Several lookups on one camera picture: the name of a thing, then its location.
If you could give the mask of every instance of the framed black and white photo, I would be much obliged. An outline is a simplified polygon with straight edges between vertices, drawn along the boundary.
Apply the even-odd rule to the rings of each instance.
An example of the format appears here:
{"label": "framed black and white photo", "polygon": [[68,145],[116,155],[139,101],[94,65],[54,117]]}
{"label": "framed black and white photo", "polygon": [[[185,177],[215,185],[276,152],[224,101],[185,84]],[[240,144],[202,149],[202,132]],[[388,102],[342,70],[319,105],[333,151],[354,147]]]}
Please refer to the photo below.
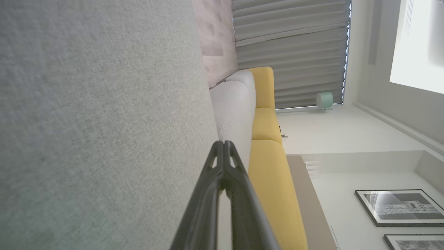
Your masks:
{"label": "framed black and white photo", "polygon": [[376,226],[444,226],[444,209],[423,190],[356,190]]}
{"label": "framed black and white photo", "polygon": [[391,250],[444,250],[444,234],[386,234]]}

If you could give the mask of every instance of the beige floor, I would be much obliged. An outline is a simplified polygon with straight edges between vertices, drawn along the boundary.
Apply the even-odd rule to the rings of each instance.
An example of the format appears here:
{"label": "beige floor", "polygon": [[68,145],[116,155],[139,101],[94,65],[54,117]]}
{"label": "beige floor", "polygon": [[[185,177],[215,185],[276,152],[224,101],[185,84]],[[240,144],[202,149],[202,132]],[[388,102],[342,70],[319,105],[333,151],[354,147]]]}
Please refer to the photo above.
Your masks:
{"label": "beige floor", "polygon": [[238,70],[231,0],[192,0],[208,86]]}

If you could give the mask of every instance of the yellow sofa cushion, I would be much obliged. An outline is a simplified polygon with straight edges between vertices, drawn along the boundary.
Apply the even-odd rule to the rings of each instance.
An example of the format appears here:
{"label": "yellow sofa cushion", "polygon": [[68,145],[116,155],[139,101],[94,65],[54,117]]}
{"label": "yellow sofa cushion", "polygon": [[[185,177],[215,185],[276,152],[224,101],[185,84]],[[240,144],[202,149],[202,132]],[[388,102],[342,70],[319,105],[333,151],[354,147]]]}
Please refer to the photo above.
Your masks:
{"label": "yellow sofa cushion", "polygon": [[248,69],[256,85],[256,108],[274,109],[274,76],[270,67]]}
{"label": "yellow sofa cushion", "polygon": [[252,129],[252,140],[273,140],[282,144],[281,131],[274,109],[256,108]]}
{"label": "yellow sofa cushion", "polygon": [[282,145],[251,141],[248,176],[283,250],[307,250],[307,238]]}

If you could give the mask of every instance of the black metal frame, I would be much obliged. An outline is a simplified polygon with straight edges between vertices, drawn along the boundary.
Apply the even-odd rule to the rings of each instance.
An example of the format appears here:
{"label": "black metal frame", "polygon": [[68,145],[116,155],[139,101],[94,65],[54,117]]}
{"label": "black metal frame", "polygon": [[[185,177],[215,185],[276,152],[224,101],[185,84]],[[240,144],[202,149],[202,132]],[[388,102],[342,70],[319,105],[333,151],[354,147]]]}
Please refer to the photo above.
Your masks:
{"label": "black metal frame", "polygon": [[390,247],[390,250],[396,250],[395,246],[392,244],[392,242],[388,238],[388,236],[392,236],[392,235],[394,235],[394,236],[400,236],[400,235],[402,235],[402,236],[436,236],[436,235],[444,236],[444,234],[384,234],[385,243],[387,243],[387,245]]}
{"label": "black metal frame", "polygon": [[377,226],[377,227],[440,227],[440,226],[444,226],[444,223],[378,223],[378,221],[373,216],[370,209],[367,207],[367,205],[365,204],[365,202],[362,200],[361,196],[359,195],[359,191],[422,191],[438,207],[440,207],[442,210],[444,210],[444,209],[441,207],[441,205],[439,205],[435,200],[433,200],[432,197],[430,197],[422,189],[355,190],[356,197],[358,198],[359,202],[361,202],[362,206],[365,208],[365,211],[367,211],[367,213],[369,214],[373,223],[375,223],[375,226]]}
{"label": "black metal frame", "polygon": [[171,250],[217,249],[219,195],[231,200],[233,250],[279,250],[234,144],[216,141],[171,244]]}

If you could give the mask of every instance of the mint green lamp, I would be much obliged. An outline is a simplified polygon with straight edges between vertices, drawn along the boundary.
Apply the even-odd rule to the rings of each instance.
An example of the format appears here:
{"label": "mint green lamp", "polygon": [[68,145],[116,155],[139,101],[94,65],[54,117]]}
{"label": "mint green lamp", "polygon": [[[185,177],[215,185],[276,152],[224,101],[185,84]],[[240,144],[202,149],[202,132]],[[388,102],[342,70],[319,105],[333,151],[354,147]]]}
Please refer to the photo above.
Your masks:
{"label": "mint green lamp", "polygon": [[327,109],[333,106],[333,94],[331,92],[318,93],[316,104],[319,109]]}

